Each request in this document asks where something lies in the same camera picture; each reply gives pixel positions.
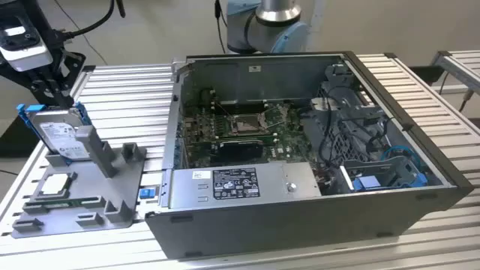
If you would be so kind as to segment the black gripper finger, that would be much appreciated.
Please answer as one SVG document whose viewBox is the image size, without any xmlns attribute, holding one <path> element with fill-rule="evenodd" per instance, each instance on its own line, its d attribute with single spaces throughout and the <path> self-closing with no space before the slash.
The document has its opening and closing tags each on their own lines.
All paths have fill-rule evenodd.
<svg viewBox="0 0 480 270">
<path fill-rule="evenodd" d="M 81 72 L 85 55 L 77 52 L 54 52 L 52 62 L 53 96 L 61 108 L 70 108 L 73 98 L 70 89 Z"/>
<path fill-rule="evenodd" d="M 37 103 L 46 106 L 58 105 L 52 94 L 46 90 L 46 84 L 38 79 L 34 73 L 33 76 L 30 76 L 26 71 L 18 72 L 10 66 L 1 66 L 1 77 L 22 86 L 34 97 Z"/>
</svg>

